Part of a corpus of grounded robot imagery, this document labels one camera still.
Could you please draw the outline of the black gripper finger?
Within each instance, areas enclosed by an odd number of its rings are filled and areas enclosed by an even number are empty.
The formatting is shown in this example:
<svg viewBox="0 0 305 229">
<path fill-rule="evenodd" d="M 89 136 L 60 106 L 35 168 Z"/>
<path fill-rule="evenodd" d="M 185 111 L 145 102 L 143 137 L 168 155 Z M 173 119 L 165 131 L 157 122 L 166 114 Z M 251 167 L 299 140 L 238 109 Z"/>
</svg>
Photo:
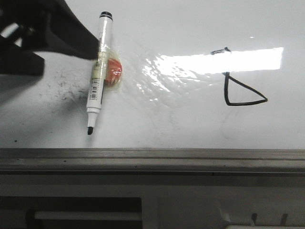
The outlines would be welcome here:
<svg viewBox="0 0 305 229">
<path fill-rule="evenodd" d="M 56 52 L 86 60 L 97 58 L 98 40 L 64 0 L 2 0 L 0 29 L 17 28 L 0 42 L 3 50 L 21 40 L 20 50 Z"/>
<path fill-rule="evenodd" d="M 43 76 L 45 60 L 39 55 L 23 51 L 10 43 L 0 49 L 0 73 L 8 75 Z"/>
</svg>

